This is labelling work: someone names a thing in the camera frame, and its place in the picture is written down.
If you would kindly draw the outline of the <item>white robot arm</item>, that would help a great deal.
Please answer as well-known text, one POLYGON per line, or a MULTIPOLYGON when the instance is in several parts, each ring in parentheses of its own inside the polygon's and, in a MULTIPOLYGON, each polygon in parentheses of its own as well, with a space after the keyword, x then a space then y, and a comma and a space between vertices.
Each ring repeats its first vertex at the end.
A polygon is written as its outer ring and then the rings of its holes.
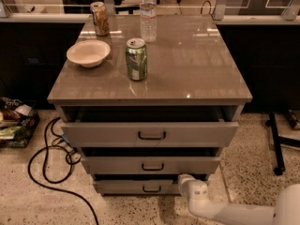
POLYGON ((190 174, 180 174, 178 186, 189 213, 195 217, 224 225, 300 225, 299 184, 284 188, 275 206, 213 202, 207 184, 190 174))

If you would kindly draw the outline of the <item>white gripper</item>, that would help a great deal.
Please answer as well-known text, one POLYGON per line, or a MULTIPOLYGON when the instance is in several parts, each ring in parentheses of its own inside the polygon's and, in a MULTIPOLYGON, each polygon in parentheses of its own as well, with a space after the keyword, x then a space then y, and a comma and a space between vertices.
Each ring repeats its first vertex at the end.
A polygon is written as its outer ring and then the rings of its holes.
POLYGON ((187 200, 190 212, 198 211, 209 203, 208 186, 204 181, 185 173, 178 176, 178 186, 181 196, 187 200))

